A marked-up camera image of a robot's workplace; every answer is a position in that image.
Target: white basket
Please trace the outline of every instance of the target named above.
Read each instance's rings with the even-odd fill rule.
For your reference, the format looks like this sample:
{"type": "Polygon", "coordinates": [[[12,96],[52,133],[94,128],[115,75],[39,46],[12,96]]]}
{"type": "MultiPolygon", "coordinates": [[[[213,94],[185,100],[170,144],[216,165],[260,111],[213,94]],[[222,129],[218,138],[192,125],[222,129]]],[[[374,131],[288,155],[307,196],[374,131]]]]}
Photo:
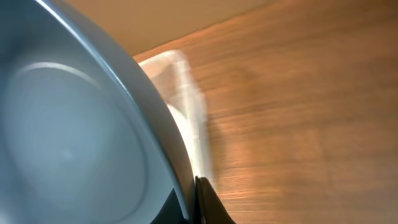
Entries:
{"type": "Polygon", "coordinates": [[[170,50],[139,63],[169,106],[188,151],[193,175],[206,177],[213,187],[206,131],[206,104],[189,74],[183,53],[170,50]]]}

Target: wooden floor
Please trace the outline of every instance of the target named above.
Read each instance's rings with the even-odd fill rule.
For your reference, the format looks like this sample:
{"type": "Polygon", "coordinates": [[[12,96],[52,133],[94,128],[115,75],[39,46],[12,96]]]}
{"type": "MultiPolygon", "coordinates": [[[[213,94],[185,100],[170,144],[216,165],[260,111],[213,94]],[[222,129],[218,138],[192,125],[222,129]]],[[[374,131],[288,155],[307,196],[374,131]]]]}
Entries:
{"type": "Polygon", "coordinates": [[[275,0],[185,53],[237,223],[398,223],[398,2],[275,0]]]}

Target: wood grain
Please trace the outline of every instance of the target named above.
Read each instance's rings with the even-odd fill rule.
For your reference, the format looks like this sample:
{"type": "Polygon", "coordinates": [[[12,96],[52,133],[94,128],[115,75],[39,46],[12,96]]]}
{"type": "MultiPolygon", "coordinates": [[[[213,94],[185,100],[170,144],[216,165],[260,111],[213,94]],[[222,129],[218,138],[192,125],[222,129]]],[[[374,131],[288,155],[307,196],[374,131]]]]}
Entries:
{"type": "Polygon", "coordinates": [[[277,0],[185,53],[237,223],[398,223],[398,2],[277,0]]]}

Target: white plastic bin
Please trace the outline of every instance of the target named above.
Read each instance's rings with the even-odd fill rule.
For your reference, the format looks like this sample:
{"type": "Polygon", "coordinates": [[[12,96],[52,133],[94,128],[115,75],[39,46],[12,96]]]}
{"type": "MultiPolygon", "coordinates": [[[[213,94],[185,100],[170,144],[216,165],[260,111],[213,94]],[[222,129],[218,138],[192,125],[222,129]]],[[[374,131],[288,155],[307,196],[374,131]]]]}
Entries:
{"type": "Polygon", "coordinates": [[[181,132],[193,175],[206,177],[213,187],[212,161],[206,131],[206,104],[189,74],[183,53],[171,50],[139,63],[152,80],[181,132]]]}

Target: beige wall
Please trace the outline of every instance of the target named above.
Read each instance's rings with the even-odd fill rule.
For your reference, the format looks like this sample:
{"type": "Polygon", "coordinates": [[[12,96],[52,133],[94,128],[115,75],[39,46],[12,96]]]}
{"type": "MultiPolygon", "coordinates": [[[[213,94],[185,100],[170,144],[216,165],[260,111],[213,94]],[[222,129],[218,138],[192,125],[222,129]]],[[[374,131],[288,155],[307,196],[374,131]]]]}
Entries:
{"type": "Polygon", "coordinates": [[[242,14],[270,0],[66,0],[131,55],[242,14]]]}

